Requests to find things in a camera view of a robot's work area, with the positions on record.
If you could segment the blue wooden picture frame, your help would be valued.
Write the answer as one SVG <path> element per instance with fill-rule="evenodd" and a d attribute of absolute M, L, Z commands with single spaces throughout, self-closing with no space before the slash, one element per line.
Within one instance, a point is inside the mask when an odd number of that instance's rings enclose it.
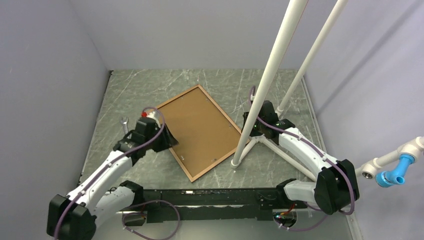
<path fill-rule="evenodd" d="M 178 141 L 170 152 L 190 182 L 236 152 L 241 129 L 201 85 L 161 103 L 157 109 Z"/>

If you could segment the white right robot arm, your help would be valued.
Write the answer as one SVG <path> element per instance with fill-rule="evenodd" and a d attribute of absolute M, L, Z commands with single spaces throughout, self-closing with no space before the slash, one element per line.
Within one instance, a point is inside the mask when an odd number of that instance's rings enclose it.
<path fill-rule="evenodd" d="M 287 208 L 292 203 L 315 204 L 327 215 L 341 212 L 350 215 L 360 198 L 354 165 L 347 159 L 338 160 L 327 154 L 288 119 L 279 119 L 273 104 L 266 100 L 250 131 L 250 137 L 261 141 L 310 181 L 291 178 L 276 188 L 276 203 Z"/>

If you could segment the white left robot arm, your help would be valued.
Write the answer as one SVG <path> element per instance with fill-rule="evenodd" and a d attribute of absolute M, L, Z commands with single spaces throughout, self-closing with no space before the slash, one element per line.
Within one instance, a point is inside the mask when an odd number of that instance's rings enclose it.
<path fill-rule="evenodd" d="M 141 185 L 126 180 L 114 191 L 110 188 L 148 150 L 158 153 L 176 145 L 163 115 L 143 112 L 135 128 L 113 146 L 94 173 L 65 196 L 57 194 L 51 199 L 46 233 L 55 240 L 90 240 L 116 212 L 139 209 L 145 201 Z"/>

